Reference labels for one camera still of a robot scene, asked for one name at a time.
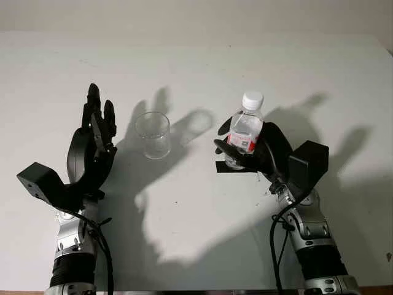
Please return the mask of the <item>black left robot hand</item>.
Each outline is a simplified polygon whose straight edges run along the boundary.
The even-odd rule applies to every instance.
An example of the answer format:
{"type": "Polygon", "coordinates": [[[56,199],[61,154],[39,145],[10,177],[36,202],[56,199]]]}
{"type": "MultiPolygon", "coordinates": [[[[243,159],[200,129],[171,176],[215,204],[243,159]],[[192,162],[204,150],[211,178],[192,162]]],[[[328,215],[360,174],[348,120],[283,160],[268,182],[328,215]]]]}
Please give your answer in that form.
{"type": "Polygon", "coordinates": [[[82,112],[81,126],[74,132],[67,156],[71,183],[98,189],[109,176],[117,148],[114,105],[106,100],[101,106],[99,88],[90,84],[82,112]]]}

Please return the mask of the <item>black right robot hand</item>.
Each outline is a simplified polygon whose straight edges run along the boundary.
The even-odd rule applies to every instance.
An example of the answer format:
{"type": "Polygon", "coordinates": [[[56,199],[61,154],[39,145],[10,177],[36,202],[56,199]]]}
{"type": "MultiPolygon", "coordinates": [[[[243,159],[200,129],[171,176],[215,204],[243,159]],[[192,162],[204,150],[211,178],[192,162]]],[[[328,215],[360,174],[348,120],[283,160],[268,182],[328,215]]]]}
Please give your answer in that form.
{"type": "Polygon", "coordinates": [[[245,154],[236,151],[225,139],[215,139],[216,154],[225,154],[240,166],[230,168],[225,162],[217,162],[219,173],[254,173],[261,172],[271,183],[284,182],[288,179],[288,157],[293,149],[281,129],[272,122],[264,122],[254,152],[245,154]]]}

